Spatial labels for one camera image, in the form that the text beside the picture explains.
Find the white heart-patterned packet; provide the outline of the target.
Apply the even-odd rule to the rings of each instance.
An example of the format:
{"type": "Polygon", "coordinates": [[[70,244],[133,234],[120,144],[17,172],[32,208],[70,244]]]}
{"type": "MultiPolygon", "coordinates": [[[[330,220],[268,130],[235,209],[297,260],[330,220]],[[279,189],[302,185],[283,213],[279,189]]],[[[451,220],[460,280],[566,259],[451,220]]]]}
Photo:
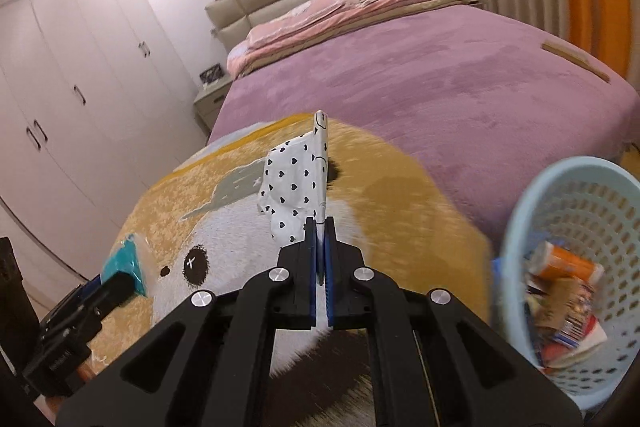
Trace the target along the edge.
{"type": "Polygon", "coordinates": [[[266,157],[258,209],[270,218],[279,247],[302,241],[308,218],[322,239],[328,171],[328,118],[318,110],[309,132],[273,147],[266,157]]]}

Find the teal plastic packet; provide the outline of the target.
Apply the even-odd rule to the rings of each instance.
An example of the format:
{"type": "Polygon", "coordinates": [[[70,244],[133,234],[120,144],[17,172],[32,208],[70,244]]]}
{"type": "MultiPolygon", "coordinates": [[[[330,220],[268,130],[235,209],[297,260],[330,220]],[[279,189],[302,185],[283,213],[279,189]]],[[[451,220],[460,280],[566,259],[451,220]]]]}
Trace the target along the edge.
{"type": "Polygon", "coordinates": [[[145,274],[143,257],[149,254],[146,240],[137,233],[127,235],[116,244],[111,254],[103,263],[100,272],[102,284],[111,280],[117,273],[128,274],[134,281],[134,293],[142,297],[149,297],[148,277],[145,274]]]}

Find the orange paper cup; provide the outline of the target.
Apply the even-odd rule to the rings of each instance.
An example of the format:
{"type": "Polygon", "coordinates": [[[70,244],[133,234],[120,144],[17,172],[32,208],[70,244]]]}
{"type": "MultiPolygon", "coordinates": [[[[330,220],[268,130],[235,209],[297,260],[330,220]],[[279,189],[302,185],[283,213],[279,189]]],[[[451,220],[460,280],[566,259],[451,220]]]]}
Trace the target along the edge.
{"type": "Polygon", "coordinates": [[[528,272],[546,281],[574,277],[594,286],[603,277],[604,268],[600,263],[578,257],[563,247],[541,242],[529,259],[528,272]]]}

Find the colourful snack box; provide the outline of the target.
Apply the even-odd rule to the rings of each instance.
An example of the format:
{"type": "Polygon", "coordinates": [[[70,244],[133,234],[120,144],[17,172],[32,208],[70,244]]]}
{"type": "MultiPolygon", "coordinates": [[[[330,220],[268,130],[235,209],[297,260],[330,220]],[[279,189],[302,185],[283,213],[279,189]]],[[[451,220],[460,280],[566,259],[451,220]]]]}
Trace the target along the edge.
{"type": "Polygon", "coordinates": [[[578,343],[585,336],[589,317],[592,315],[594,289],[589,284],[580,281],[576,296],[570,302],[572,309],[567,315],[565,325],[555,332],[553,339],[568,339],[570,343],[578,343]]]}

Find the brown cardboard piece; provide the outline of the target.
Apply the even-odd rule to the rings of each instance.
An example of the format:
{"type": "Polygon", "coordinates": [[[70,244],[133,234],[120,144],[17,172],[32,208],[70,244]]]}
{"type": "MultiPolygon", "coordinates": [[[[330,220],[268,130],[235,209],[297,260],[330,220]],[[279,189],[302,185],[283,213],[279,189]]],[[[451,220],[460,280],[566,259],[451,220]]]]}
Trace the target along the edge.
{"type": "Polygon", "coordinates": [[[552,334],[565,325],[570,314],[572,299],[576,296],[580,280],[563,277],[550,283],[547,295],[542,299],[540,310],[535,315],[535,326],[543,334],[552,334]]]}

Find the beige nightstand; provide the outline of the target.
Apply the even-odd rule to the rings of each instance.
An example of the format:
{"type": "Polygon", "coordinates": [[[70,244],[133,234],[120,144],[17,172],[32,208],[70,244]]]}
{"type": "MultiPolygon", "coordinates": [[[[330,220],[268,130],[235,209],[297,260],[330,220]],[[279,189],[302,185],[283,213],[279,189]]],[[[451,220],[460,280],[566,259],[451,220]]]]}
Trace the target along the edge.
{"type": "Polygon", "coordinates": [[[224,77],[206,84],[194,100],[195,113],[209,130],[215,126],[232,83],[233,79],[229,75],[224,75],[224,77]]]}

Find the bed with purple cover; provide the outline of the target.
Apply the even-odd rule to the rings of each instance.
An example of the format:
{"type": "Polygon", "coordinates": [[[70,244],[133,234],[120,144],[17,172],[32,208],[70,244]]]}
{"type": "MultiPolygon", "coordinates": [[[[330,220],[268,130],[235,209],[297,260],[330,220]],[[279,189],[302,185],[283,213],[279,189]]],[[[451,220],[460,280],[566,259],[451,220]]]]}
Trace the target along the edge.
{"type": "Polygon", "coordinates": [[[323,110],[417,161],[491,242],[524,188],[570,156],[620,157],[639,138],[634,87],[599,61],[544,49],[542,30],[454,5],[390,20],[232,83],[220,138],[323,110]]]}

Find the white wardrobe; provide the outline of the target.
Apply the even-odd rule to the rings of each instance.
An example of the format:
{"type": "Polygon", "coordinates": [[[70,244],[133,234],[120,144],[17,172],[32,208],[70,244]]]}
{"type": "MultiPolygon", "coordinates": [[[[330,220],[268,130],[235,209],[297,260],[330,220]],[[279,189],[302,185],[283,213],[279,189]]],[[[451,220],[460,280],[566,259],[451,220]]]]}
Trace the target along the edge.
{"type": "Polygon", "coordinates": [[[195,84],[148,0],[1,0],[1,197],[92,277],[141,195],[196,152],[195,84]]]}

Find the left pink pillow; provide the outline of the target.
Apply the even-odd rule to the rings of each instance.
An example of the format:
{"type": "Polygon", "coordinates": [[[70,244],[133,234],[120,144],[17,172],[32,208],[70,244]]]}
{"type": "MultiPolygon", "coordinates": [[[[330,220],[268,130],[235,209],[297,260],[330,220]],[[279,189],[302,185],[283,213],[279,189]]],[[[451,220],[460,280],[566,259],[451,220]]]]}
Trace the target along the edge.
{"type": "Polygon", "coordinates": [[[309,0],[297,5],[285,14],[253,27],[246,38],[248,48],[257,50],[291,37],[337,13],[344,5],[344,0],[309,0]]]}

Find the light blue laundry basket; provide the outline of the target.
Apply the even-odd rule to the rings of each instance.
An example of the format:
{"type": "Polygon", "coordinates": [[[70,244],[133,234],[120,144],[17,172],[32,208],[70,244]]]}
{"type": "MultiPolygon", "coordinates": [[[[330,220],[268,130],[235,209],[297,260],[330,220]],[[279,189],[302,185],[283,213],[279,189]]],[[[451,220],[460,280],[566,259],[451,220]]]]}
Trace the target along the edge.
{"type": "Polygon", "coordinates": [[[502,242],[506,340],[584,412],[611,399],[639,352],[639,182],[591,156],[544,169],[502,242]]]}

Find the wooden stick on bed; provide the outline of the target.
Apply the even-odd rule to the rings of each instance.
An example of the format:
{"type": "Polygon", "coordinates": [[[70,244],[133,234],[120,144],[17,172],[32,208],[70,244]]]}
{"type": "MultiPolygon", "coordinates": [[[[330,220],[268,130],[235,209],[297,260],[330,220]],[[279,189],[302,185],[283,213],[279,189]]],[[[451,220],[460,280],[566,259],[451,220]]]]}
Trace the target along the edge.
{"type": "Polygon", "coordinates": [[[545,41],[541,45],[541,49],[557,57],[561,57],[563,60],[570,62],[576,65],[577,67],[580,67],[581,69],[586,70],[587,72],[591,72],[592,75],[597,76],[598,78],[600,78],[606,83],[611,82],[610,76],[606,72],[602,72],[602,70],[597,69],[597,67],[594,67],[588,61],[588,58],[585,57],[585,55],[582,55],[570,48],[567,48],[566,46],[561,46],[559,43],[555,43],[552,41],[545,41]]]}

